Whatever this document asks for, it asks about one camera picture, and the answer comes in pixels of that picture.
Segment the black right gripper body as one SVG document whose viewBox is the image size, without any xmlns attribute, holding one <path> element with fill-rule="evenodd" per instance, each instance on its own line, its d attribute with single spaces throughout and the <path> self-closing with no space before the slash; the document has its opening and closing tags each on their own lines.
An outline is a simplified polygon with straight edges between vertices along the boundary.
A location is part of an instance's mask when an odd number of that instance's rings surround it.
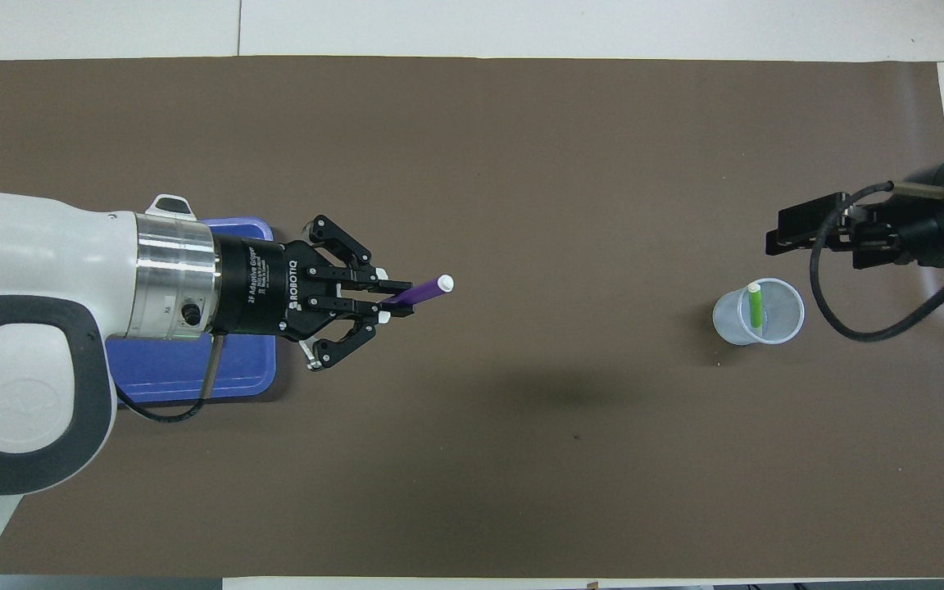
<svg viewBox="0 0 944 590">
<path fill-rule="evenodd" d="M 944 163 L 915 172 L 907 182 L 944 189 Z M 895 192 L 886 201 L 862 209 L 868 220 L 854 228 L 855 269 L 911 262 L 944 268 L 944 198 Z"/>
</svg>

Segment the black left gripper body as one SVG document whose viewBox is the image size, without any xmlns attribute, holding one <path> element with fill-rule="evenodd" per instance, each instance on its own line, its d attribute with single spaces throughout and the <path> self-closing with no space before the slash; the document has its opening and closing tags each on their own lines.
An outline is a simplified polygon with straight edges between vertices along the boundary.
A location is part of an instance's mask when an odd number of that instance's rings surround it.
<svg viewBox="0 0 944 590">
<path fill-rule="evenodd" d="M 214 246 L 220 262 L 214 335 L 312 336 L 312 314 L 301 302 L 302 268 L 311 264 L 311 245 L 215 238 Z"/>
</svg>

